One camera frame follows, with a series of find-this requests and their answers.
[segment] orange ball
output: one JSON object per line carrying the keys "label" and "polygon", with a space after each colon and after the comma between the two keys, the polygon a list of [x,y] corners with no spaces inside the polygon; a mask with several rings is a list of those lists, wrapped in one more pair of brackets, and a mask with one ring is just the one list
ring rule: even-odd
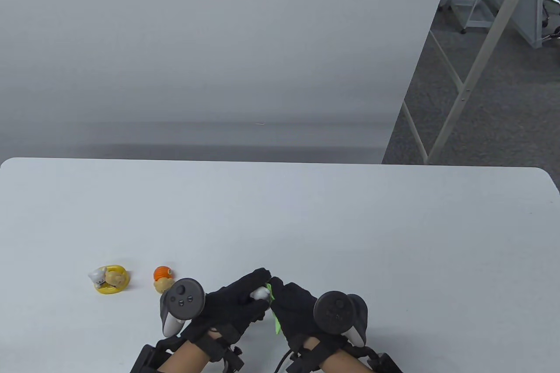
{"label": "orange ball", "polygon": [[159,279],[172,279],[173,273],[170,267],[157,267],[156,271],[154,271],[154,281],[158,281]]}

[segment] orange toy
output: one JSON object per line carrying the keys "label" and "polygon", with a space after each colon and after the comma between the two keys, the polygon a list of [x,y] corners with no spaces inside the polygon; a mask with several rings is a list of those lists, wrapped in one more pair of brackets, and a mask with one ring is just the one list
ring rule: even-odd
{"label": "orange toy", "polygon": [[154,271],[154,287],[158,293],[163,294],[168,291],[174,282],[170,267],[157,267]]}
{"label": "orange toy", "polygon": [[159,279],[172,279],[172,269],[170,267],[157,267],[156,271],[154,271],[154,281],[158,281]]}

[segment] small figurine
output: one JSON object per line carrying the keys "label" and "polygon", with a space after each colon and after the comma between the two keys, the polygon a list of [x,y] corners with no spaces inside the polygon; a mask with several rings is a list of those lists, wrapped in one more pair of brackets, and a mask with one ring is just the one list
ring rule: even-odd
{"label": "small figurine", "polygon": [[105,273],[107,272],[107,267],[100,267],[95,271],[88,274],[88,277],[94,282],[95,288],[100,289],[105,283]]}
{"label": "small figurine", "polygon": [[123,291],[130,282],[130,275],[120,265],[107,265],[88,274],[95,289],[101,294],[114,294]]}
{"label": "small figurine", "polygon": [[175,282],[172,269],[170,267],[157,267],[154,271],[154,287],[160,294],[170,289]]}

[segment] hand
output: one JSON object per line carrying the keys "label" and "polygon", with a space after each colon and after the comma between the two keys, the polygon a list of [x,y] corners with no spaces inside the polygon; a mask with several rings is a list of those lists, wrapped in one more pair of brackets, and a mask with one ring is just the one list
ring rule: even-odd
{"label": "hand", "polygon": [[264,313],[269,307],[268,301],[253,300],[249,295],[269,279],[270,271],[259,268],[227,287],[208,293],[202,313],[190,321],[181,337],[194,342],[210,329],[228,324],[232,325],[240,336],[243,335],[250,323],[264,318]]}
{"label": "hand", "polygon": [[347,339],[342,335],[330,335],[316,324],[313,307],[317,298],[295,283],[284,285],[278,277],[269,281],[274,300],[270,308],[278,318],[284,337],[288,343],[298,335],[316,337],[322,342],[344,345]]}

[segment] green tape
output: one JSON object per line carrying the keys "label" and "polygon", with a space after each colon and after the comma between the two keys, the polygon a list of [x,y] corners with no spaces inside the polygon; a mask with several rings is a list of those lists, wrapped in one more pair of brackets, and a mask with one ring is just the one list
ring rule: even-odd
{"label": "green tape", "polygon": [[[272,295],[272,285],[266,283],[266,288],[270,292],[270,303],[272,303],[274,301],[274,295]],[[274,312],[272,312],[272,316],[274,316],[274,327],[276,329],[276,335],[278,335],[282,332],[282,327],[280,326],[280,321],[278,321]]]}

